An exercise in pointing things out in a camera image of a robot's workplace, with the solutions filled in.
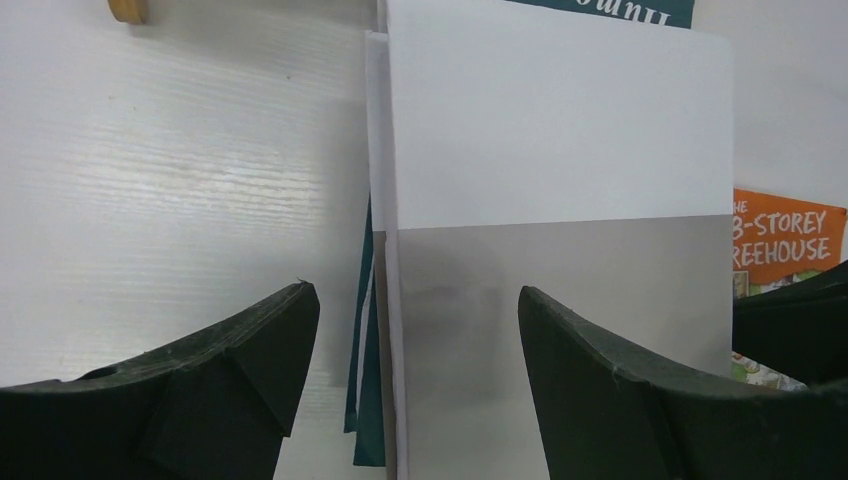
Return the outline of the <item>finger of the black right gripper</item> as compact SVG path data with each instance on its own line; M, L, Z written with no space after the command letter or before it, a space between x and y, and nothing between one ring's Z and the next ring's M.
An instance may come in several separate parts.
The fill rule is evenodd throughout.
M847 378L847 263L733 301L732 350L808 386Z

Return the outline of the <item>wooden book rack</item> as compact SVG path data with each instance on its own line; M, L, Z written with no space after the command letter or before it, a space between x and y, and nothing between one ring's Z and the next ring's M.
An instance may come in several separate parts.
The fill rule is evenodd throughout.
M122 23L144 25L148 20L147 0L108 0L113 17Z

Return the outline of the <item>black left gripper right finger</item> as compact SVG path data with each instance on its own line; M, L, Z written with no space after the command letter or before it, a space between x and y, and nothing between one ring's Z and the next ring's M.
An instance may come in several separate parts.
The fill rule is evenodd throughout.
M553 479L843 479L847 384L781 391L673 361L525 286L518 324Z

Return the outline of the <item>orange Treehouse book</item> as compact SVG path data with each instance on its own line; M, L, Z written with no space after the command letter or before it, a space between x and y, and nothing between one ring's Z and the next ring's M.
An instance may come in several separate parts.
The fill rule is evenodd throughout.
M823 273L847 263L844 207L750 190L734 191L734 300ZM732 350L733 374L743 382L782 390L808 385Z

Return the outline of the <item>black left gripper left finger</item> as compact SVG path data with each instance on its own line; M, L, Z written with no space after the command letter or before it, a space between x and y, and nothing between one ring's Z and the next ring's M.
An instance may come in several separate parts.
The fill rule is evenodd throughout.
M313 284L71 380L1 391L5 479L270 479L320 317Z

